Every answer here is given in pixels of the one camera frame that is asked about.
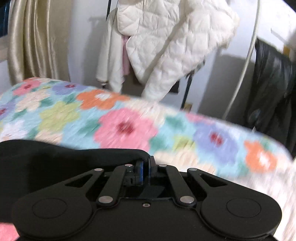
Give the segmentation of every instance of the bed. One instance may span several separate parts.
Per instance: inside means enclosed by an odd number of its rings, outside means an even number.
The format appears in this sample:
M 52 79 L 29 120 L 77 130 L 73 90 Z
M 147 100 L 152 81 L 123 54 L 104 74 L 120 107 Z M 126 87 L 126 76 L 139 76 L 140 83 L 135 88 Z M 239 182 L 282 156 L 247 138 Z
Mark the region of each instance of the bed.
M 283 211 L 275 237 L 296 240 L 296 165 L 280 143 L 241 126 L 91 86 L 30 78 L 0 96 L 0 142 L 11 139 L 142 149 L 157 164 L 199 168 L 273 197 Z M 16 238 L 13 225 L 0 224 L 0 241 Z

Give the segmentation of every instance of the floral blanket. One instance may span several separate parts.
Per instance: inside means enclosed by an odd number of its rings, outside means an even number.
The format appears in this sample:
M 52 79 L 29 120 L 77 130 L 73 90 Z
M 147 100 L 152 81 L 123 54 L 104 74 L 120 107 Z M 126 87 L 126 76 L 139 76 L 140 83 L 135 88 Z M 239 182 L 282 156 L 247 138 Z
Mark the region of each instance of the floral blanket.
M 95 87 L 30 78 L 0 96 L 0 142 L 11 139 L 138 148 L 158 164 L 222 176 L 273 197 L 283 212 L 275 237 L 296 240 L 296 165 L 281 144 L 246 128 Z M 0 223 L 0 241 L 16 237 L 12 225 Z

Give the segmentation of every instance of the purple flower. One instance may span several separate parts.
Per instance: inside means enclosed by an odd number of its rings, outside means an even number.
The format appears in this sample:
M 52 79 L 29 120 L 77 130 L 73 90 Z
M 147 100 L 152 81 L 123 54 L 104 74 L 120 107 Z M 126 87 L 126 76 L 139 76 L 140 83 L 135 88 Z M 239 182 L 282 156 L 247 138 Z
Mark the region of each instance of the purple flower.
M 229 133 L 215 124 L 199 122 L 193 136 L 199 148 L 214 154 L 223 164 L 235 163 L 238 146 Z
M 56 95 L 68 95 L 72 93 L 73 91 L 82 91 L 86 89 L 86 86 L 83 85 L 77 85 L 77 84 L 71 84 L 69 82 L 62 82 L 54 87 L 52 87 L 53 91 Z
M 9 101 L 4 105 L 0 105 L 0 120 L 4 119 L 15 108 L 14 101 Z

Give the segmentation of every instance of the red flower center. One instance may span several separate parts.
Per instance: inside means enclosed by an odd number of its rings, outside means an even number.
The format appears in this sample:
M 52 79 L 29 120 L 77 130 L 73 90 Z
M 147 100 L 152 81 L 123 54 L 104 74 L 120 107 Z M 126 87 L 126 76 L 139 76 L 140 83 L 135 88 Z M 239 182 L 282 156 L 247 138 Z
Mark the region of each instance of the red flower center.
M 133 124 L 130 121 L 127 122 L 121 122 L 118 126 L 117 129 L 121 133 L 125 134 L 131 134 L 134 130 Z
M 76 85 L 66 85 L 66 88 L 74 88 Z
M 223 138 L 217 132 L 213 132 L 210 134 L 211 142 L 215 143 L 217 146 L 221 146 L 223 144 Z
M 3 115 L 6 112 L 6 108 L 0 110 L 0 115 Z
M 28 84 L 28 85 L 25 85 L 24 86 L 24 89 L 27 90 L 28 88 L 31 88 L 31 87 L 32 87 L 32 85 L 31 84 Z

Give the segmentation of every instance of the curtain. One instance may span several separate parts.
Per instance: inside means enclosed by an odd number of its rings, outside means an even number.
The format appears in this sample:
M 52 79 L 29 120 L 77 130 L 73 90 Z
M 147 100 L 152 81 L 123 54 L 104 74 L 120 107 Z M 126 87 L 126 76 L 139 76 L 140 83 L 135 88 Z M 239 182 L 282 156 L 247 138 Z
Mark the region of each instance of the curtain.
M 29 77 L 69 81 L 71 10 L 72 0 L 15 0 L 8 29 L 12 84 Z

